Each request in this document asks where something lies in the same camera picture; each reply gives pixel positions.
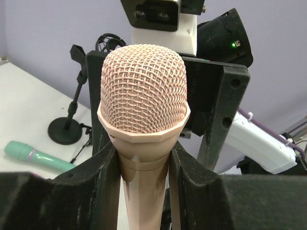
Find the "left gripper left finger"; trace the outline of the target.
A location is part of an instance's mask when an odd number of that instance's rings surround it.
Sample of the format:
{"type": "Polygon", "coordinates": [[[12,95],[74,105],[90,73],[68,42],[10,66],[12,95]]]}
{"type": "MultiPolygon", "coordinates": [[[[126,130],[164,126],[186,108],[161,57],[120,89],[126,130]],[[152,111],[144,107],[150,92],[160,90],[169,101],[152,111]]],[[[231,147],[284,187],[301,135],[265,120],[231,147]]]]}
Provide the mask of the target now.
{"type": "Polygon", "coordinates": [[[111,143],[57,178],[28,172],[0,175],[3,230],[115,230],[119,164],[111,143]]]}

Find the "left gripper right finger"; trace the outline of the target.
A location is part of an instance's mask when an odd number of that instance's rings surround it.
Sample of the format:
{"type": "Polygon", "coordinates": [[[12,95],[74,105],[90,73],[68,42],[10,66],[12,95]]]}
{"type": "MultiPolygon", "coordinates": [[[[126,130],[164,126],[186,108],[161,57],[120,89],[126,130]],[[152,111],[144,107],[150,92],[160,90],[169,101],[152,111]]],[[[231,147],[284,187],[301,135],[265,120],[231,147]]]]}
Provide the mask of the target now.
{"type": "Polygon", "coordinates": [[[169,193],[175,230],[304,230],[307,179],[218,175],[180,143],[171,151],[169,193]]]}

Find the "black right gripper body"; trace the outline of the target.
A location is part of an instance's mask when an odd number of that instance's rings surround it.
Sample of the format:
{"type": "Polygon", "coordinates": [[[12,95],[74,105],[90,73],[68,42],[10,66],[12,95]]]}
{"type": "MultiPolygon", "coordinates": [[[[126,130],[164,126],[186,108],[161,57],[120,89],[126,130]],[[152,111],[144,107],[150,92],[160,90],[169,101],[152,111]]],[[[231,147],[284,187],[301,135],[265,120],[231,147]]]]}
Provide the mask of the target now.
{"type": "Polygon", "coordinates": [[[244,65],[210,61],[195,57],[182,57],[186,67],[188,104],[190,118],[185,128],[199,137],[205,131],[205,118],[197,118],[199,113],[208,113],[213,106],[214,97],[220,87],[222,72],[225,67],[235,70],[247,70],[244,65]]]}

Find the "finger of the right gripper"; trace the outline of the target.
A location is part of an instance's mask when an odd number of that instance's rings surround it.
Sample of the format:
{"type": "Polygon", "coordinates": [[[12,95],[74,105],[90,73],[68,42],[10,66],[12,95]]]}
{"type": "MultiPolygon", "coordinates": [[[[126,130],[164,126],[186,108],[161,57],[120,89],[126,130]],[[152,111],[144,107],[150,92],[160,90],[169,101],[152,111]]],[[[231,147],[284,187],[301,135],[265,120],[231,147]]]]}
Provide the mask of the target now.
{"type": "Polygon", "coordinates": [[[198,154],[205,168],[214,170],[236,111],[242,101],[250,75],[246,67],[223,66],[218,75],[198,154]]]}
{"type": "Polygon", "coordinates": [[[90,93],[93,153],[98,153],[109,142],[109,137],[97,116],[97,111],[100,103],[101,70],[106,56],[106,53],[94,50],[90,51],[86,55],[90,93]]]}

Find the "peach microphone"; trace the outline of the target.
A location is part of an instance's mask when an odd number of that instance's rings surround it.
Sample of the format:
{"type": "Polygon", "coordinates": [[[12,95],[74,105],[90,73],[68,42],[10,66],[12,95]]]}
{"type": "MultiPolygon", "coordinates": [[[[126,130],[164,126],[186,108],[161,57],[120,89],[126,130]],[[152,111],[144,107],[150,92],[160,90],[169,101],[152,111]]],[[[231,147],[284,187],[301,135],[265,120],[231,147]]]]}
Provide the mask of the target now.
{"type": "Polygon", "coordinates": [[[97,116],[118,152],[129,228],[160,229],[169,154],[190,116],[182,57],[157,45],[110,52],[97,116]]]}

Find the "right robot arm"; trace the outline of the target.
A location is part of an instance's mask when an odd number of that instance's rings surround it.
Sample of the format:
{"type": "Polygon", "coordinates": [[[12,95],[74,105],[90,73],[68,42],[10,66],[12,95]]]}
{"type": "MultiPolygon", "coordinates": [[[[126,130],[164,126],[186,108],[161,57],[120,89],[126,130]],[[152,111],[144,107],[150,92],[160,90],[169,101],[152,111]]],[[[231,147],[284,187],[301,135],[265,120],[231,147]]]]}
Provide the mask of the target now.
{"type": "Polygon", "coordinates": [[[213,167],[224,144],[270,174],[294,173],[303,151],[257,122],[239,103],[253,62],[236,9],[198,25],[196,57],[157,45],[130,45],[86,56],[92,119],[130,161],[169,154],[187,128],[202,137],[198,157],[213,167]]]}

